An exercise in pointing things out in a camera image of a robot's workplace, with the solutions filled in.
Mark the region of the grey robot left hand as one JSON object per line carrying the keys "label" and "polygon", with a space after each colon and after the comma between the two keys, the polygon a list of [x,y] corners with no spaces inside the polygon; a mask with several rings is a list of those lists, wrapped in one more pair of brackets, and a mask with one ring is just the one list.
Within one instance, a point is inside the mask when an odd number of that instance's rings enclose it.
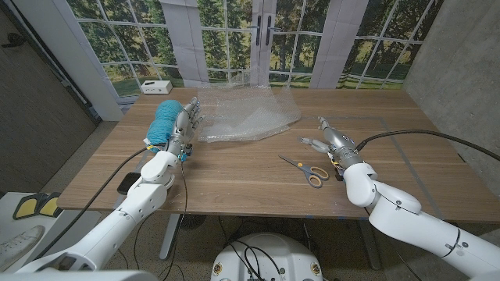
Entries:
{"label": "grey robot left hand", "polygon": [[193,97],[177,115],[170,135],[167,151],[174,155],[191,152],[195,131],[205,118],[200,114],[200,101]]}

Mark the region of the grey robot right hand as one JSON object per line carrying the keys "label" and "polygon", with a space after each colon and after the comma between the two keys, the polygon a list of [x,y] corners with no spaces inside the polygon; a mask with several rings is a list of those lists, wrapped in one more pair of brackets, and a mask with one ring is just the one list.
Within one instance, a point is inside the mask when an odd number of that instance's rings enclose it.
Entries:
{"label": "grey robot right hand", "polygon": [[318,119],[320,121],[319,130],[323,132],[327,144],[306,137],[300,137],[298,139],[300,143],[307,144],[320,153],[328,154],[329,158],[337,162],[343,169],[363,163],[363,159],[356,151],[355,143],[350,137],[331,127],[325,118],[319,116]]}

